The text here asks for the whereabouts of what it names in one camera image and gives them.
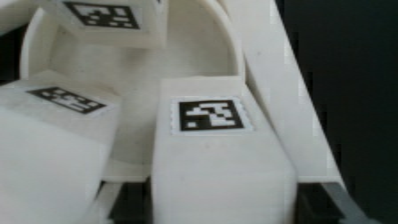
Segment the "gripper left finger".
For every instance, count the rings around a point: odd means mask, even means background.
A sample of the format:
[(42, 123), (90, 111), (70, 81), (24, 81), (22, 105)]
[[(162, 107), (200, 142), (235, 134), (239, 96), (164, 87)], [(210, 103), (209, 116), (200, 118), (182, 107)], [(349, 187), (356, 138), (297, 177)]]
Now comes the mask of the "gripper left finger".
[(153, 224), (150, 182), (102, 183), (88, 224)]

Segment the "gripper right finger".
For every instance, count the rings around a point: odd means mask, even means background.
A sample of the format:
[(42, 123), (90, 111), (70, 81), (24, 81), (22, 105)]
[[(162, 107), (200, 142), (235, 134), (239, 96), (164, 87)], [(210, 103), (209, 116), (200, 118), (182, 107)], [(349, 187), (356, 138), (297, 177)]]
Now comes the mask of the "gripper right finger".
[(299, 184), (296, 224), (381, 224), (338, 182)]

